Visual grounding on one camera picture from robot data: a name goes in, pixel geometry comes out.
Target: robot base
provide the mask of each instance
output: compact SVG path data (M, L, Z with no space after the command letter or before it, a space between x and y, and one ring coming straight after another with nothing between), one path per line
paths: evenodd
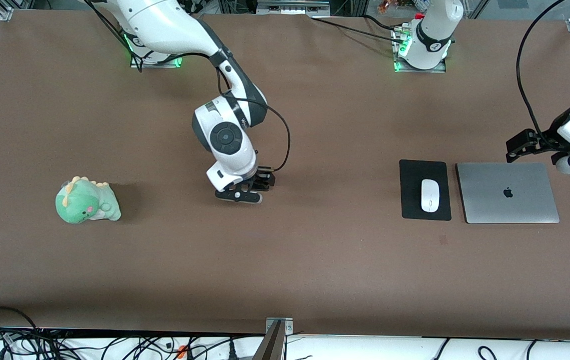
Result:
M394 71L397 73L436 73L443 74L447 71L447 66L445 60L442 59L435 68L430 68L427 70L422 70L421 68L415 68L411 66L407 60L398 56L398 52L394 51Z
M391 30L392 39L400 39L402 41L408 42L411 41L408 38L408 33L410 29L410 23L406 22L402 26L397 26L397 30ZM411 66L407 60L399 55L401 47L405 46L405 43L392 43L392 53L394 53L394 71L397 73L436 73L442 74L445 73L447 70L447 66L445 64L445 59L440 60L440 63L436 65L434 68L429 68L427 70L423 70L421 68L415 68Z
M257 192L268 192L269 187L273 187L275 184L274 170L270 167L258 166L254 176L229 186L225 191L216 191L215 195L225 201L259 204L262 202L262 194Z
M180 68L180 66L182 65L182 57L178 57L178 59L174 59L171 60L168 63L165 64L145 64L143 63L143 69L174 69L174 68ZM133 57L130 57L129 59L129 67L130 68L134 68L136 69L136 62L134 61Z

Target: green dinosaur plush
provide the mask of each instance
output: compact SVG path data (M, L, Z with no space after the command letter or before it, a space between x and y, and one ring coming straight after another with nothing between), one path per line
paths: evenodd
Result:
M118 201L109 184L79 176L63 184L56 194L56 212L70 224L79 224L86 219L120 219Z

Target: table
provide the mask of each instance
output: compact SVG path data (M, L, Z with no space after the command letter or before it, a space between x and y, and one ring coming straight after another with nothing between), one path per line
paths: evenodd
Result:
M395 73L390 46L306 16L205 16L289 122L261 205L221 202L191 130L216 76L127 68L88 11L0 23L0 305L39 326L570 338L570 176L545 162L561 223L468 225L456 162L503 162L531 127L515 80L529 23L469 20L446 74ZM340 21L384 35L369 21ZM545 128L570 106L570 33L542 22L523 83ZM277 166L285 130L249 135ZM401 217L399 159L449 165L451 221ZM110 182L120 221L69 225L72 176ZM18 319L3 317L1 324Z

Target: cable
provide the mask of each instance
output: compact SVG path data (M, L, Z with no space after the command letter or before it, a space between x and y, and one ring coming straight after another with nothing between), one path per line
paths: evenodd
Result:
M451 340L451 337L448 337L447 339L445 339L445 342L443 342L443 344L440 346L440 349L438 349L438 353L436 354L436 357L433 358L433 360L440 359L440 355L443 354L443 351L445 350L445 347L447 346L447 343L449 342L449 340Z
M238 355L236 354L236 346L234 345L234 340L229 342L228 360L238 360Z
M488 351L488 352L491 354L492 359L489 359L489 358L484 357L484 355L483 355L483 350ZM493 353L493 351L492 351L490 348L488 348L488 347L486 347L486 346L484 346L484 345L478 348L478 356L479 356L482 360L498 360L498 359L496 358L496 354Z
M210 351L211 349L216 348L216 347L218 347L218 346L221 346L222 344L227 344L228 342L232 342L232 341L237 340L237 339L250 338L250 337L254 337L254 336L255 336L255 335L232 336L232 337L228 338L227 340L223 340L223 341L221 341L221 342L218 342L218 343L216 343L216 344L214 344L214 345L212 345L212 346L206 348L205 351L203 351L203 352L199 353L198 355L194 356L194 360L196 360L196 359L197 359L199 356L201 356L202 354L207 354L208 351Z
M403 23L399 23L398 25L385 25L384 23L379 22L377 18L374 18L370 14L364 14L362 17L365 19L369 19L369 20L373 21L379 27L381 27L383 29L387 29L387 30L394 30L395 27L399 27L400 25L403 25Z
M527 38L529 37L529 33L531 33L531 30L534 29L534 26L540 21L540 19L543 18L543 16L545 16L554 7L557 7L559 4L561 4L564 1L565 0L557 0L555 3L551 4L548 8L543 10L541 14L538 15L538 17L534 20L534 22L531 23L531 25L529 25L529 28L525 32L522 41L520 41L520 47L518 48L518 56L516 57L516 80L518 82L518 90L520 91L520 96L522 96L523 101L525 102L527 111L529 112L531 121L534 123L534 127L536 128L538 136L540 137L540 139L542 139L543 142L545 142L545 144L547 144L547 146L556 151L565 151L565 148L563 148L562 146L557 147L555 144L551 144L549 140L547 140L545 134L543 134L542 130L540 130L540 126L538 125L538 120L536 120L536 116L534 115L534 109L531 107L531 104L529 103L529 99L527 98L525 90L523 89L522 80L520 79L520 57L522 57L523 48L525 47L525 42L527 41Z
M335 23L335 22L331 22L331 21L326 21L326 20L324 20L324 19L322 19L322 18L315 18L315 17L312 17L312 18L310 18L310 19L315 20L315 21L320 21L321 23L326 23L326 24L329 24L329 25L334 25L335 27L339 27L339 28L342 28L342 29L351 30L352 32L357 32L357 33L360 33L360 34L369 35L370 37L379 38L379 39L383 39L383 40L386 40L386 41L391 41L392 43L402 43L402 42L403 42L401 39L388 38L388 37L385 37L385 36L380 36L380 35L372 34L371 32L366 32L366 31L354 29L353 27L348 27L348 26L340 25L339 23Z
M534 345L536 344L536 342L538 342L537 339L535 339L534 341L532 341L531 344L529 344L529 346L527 346L527 360L529 360L529 355L531 354L531 349L534 347Z
M264 104L262 102L256 101L256 100L252 100L251 98L238 98L232 95L228 95L227 92L223 93L223 89L220 87L220 76L221 75L221 71L219 68L216 68L216 79L218 80L218 93L223 96L224 98L228 98L228 99L233 99L236 101L245 101L247 103L253 103L253 104L257 104L260 105L261 107L270 110L271 112L273 112L274 114L276 114L276 116L278 116L278 118L280 119L280 121L282 121L283 125L285 125L285 129L287 130L287 152L285 153L285 159L283 160L283 162L280 164L279 167L274 169L274 172L279 171L280 169L282 169L283 167L285 167L285 164L287 164L287 160L289 159L289 150L291 150L291 132L289 131L289 125L287 125L287 121L285 120L285 118L280 114L280 112L277 112L273 107Z
M34 328L34 330L36 329L36 324L34 323L34 321L31 319L31 317L27 316L24 312L22 312L21 310L18 309L14 309L12 307L8 307L8 306L0 306L0 310L3 310L5 312L15 312L18 315L22 316L23 319L25 319L29 325L31 325L32 328Z

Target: black cable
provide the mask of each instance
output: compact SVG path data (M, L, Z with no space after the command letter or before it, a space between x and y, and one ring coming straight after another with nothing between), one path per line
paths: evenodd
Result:
M484 355L483 355L483 350L488 351L488 352L491 354L491 357L492 357L492 358L490 359L490 358L484 357ZM493 351L492 351L490 348L488 348L488 347L486 347L486 346L484 346L484 345L478 348L478 356L479 356L482 360L498 360L498 359L496 358L496 354L493 353Z
M197 359L199 356L201 356L202 354L207 354L208 351L210 351L211 349L216 348L216 347L218 347L218 346L221 346L222 344L227 344L228 342L232 342L232 341L237 340L237 339L250 338L250 337L254 337L254 336L255 336L255 335L239 335L239 336L230 337L230 338L228 338L227 340L223 340L223 341L221 341L221 342L217 342L216 344L214 344L214 345L212 345L212 346L206 348L205 351L203 351L203 352L199 353L198 355L194 356L194 360L196 360L196 359Z
M102 354L100 355L100 360L105 360L105 355L107 354L107 350L109 350L110 346L114 346L115 344L118 344L118 342L116 342L116 340L118 340L117 338L114 340L111 340L111 342L109 342L109 344L107 344L107 346L105 346L105 349L102 351Z
M285 129L287 130L287 152L285 153L285 159L283 160L283 162L280 164L279 167L274 169L274 172L279 171L280 169L282 169L283 167L285 167L285 164L287 164L287 160L289 159L289 150L291 150L291 132L289 131L289 125L287 125L287 121L285 120L285 118L280 114L280 112L277 112L273 107L264 104L262 102L256 101L256 100L252 100L251 98L238 98L232 95L228 95L227 92L223 93L223 89L220 87L220 75L221 75L221 71L219 68L216 68L216 78L218 80L218 93L223 96L224 98L228 98L228 99L233 99L236 101L245 101L247 103L253 103L253 104L257 104L260 105L261 107L270 110L271 112L273 112L274 114L276 114L276 116L278 116L278 118L280 119L280 121L282 121L283 125L285 125Z
M104 357L109 347L126 340L126 338L119 337L112 340L107 346L100 348L91 346L71 347L64 344L66 339L55 339L51 330L42 328L0 328L0 336L3 340L3 350L0 352L0 360L2 360L6 353L9 353L12 358L14 355L18 355L35 356L36 360L39 360L41 357L43 360L84 360L76 351L86 349L104 350ZM23 351L11 349L11 344L17 341L20 342ZM26 347L24 344L25 341L27 341L31 349Z
M31 325L32 328L36 328L36 324L34 323L34 321L31 319L31 317L27 316L24 312L22 312L21 310L18 309L14 309L12 307L8 307L8 306L0 306L0 310L3 310L5 312L14 312L20 316L23 317L23 319L25 319L29 325Z
M549 142L545 134L543 134L542 130L540 130L540 126L538 125L538 120L536 120L536 116L534 115L534 109L531 107L531 104L529 103L529 99L527 98L525 90L523 89L522 80L520 79L520 57L522 57L523 48L525 47L525 42L527 41L527 38L529 37L529 33L531 33L531 30L534 29L534 26L540 21L540 19L543 18L543 16L545 16L554 7L557 7L559 4L561 4L564 1L565 0L557 0L555 3L551 4L548 8L543 10L541 14L538 15L538 17L534 20L534 22L531 23L531 25L529 25L529 28L527 29L527 32L525 32L522 41L520 41L520 47L518 48L518 56L516 57L516 80L518 82L518 90L520 91L520 96L522 96L523 101L525 101L527 111L529 112L529 116L531 117L532 123L534 123L534 127L536 128L538 136L540 137L540 139L542 139L543 142L545 142L545 144L547 144L547 146L556 151L565 151L565 148L563 148L562 146L557 147L555 144Z
M529 360L529 355L531 354L531 349L534 347L534 345L536 344L536 342L538 342L537 339L535 339L534 341L532 341L531 344L529 344L529 346L527 347L527 360Z
M403 25L403 23L399 23L398 25L385 25L384 23L379 22L377 18L374 18L370 14L364 14L362 17L365 19L369 19L369 20L373 21L379 27L381 27L383 29L387 29L387 30L394 30L395 27L399 27L400 25Z
M366 32L366 31L354 29L353 27L348 27L348 26L340 25L339 23L335 23L335 22L331 22L331 21L326 21L326 20L321 19L321 18L312 17L312 18L310 18L310 19L316 20L316 21L320 21L321 23L326 23L326 24L329 24L329 25L334 25L335 27L339 27L339 28L342 28L342 29L351 30L352 32L357 32L357 33L360 33L360 34L369 35L370 37L379 38L379 39L384 39L384 40L386 40L386 41L391 41L392 43L402 43L402 42L403 42L401 39L388 38L388 37L385 37L385 36L380 36L380 35L372 34L371 32Z
M443 344L440 346L440 349L438 349L438 353L436 353L436 357L434 357L433 360L440 359L440 355L442 355L443 351L445 351L445 347L447 346L447 343L449 342L449 340L451 340L451 337L448 337L447 339L445 339L445 342L443 342Z
M236 346L234 340L229 342L229 357L228 360L238 360L238 355L236 354Z

